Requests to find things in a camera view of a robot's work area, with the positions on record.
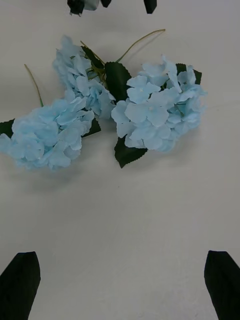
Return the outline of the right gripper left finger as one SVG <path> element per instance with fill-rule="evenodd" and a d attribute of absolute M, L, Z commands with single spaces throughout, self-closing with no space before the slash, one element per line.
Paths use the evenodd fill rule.
<path fill-rule="evenodd" d="M 0 319 L 27 320 L 41 281 L 36 252 L 19 252 L 0 275 Z"/>

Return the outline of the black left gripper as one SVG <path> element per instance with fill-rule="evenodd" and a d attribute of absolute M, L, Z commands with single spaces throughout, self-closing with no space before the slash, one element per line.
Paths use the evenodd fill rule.
<path fill-rule="evenodd" d="M 102 6 L 107 8 L 112 0 L 100 0 Z M 157 7 L 157 0 L 144 0 L 144 6 L 147 14 L 152 14 Z M 84 0 L 67 0 L 67 5 L 69 7 L 69 14 L 81 16 L 84 8 L 85 1 Z"/>

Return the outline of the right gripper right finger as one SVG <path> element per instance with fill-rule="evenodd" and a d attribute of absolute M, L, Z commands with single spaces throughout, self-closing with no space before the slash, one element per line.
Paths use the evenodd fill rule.
<path fill-rule="evenodd" d="M 204 281 L 218 319 L 239 320 L 240 267 L 228 252 L 208 252 Z"/>

